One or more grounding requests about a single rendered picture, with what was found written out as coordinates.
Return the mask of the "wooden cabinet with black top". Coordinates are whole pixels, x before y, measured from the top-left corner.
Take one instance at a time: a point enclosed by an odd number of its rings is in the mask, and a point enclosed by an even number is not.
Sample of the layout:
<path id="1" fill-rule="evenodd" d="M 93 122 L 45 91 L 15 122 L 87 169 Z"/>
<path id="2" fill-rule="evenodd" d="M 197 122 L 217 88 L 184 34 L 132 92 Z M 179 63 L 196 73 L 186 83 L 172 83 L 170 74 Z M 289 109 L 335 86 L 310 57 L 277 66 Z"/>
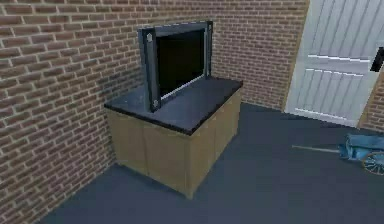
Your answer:
<path id="1" fill-rule="evenodd" d="M 138 87 L 104 104 L 117 163 L 191 199 L 237 134 L 243 83 L 196 81 L 151 113 Z"/>

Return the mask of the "white room door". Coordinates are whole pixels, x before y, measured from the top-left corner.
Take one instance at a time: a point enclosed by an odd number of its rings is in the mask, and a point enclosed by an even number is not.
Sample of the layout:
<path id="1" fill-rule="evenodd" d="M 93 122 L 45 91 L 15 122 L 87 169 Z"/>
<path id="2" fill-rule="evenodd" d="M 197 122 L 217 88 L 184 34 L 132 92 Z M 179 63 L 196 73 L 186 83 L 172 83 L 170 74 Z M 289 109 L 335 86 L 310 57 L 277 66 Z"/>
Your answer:
<path id="1" fill-rule="evenodd" d="M 384 0 L 310 0 L 285 111 L 355 127 L 381 48 Z"/>

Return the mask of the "black television set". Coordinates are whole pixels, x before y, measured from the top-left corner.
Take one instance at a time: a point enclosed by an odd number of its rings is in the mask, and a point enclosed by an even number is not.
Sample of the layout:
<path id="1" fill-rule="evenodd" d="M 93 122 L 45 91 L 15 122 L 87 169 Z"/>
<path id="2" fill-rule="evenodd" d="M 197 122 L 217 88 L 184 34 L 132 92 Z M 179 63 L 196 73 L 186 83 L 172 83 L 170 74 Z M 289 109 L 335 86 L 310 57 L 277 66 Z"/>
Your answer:
<path id="1" fill-rule="evenodd" d="M 211 76 L 211 20 L 147 26 L 137 34 L 147 111 L 159 110 L 171 94 Z"/>

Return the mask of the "blue toy cart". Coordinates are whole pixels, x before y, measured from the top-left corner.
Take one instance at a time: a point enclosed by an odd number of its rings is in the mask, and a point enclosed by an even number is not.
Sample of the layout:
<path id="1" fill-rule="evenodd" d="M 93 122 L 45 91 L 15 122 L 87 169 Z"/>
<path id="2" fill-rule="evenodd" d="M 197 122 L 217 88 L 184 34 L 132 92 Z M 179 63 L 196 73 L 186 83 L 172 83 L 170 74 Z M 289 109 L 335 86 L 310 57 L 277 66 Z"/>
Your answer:
<path id="1" fill-rule="evenodd" d="M 346 161 L 360 162 L 362 168 L 378 176 L 384 176 L 384 136 L 347 134 L 344 144 L 336 149 L 292 145 L 295 149 L 336 153 Z"/>

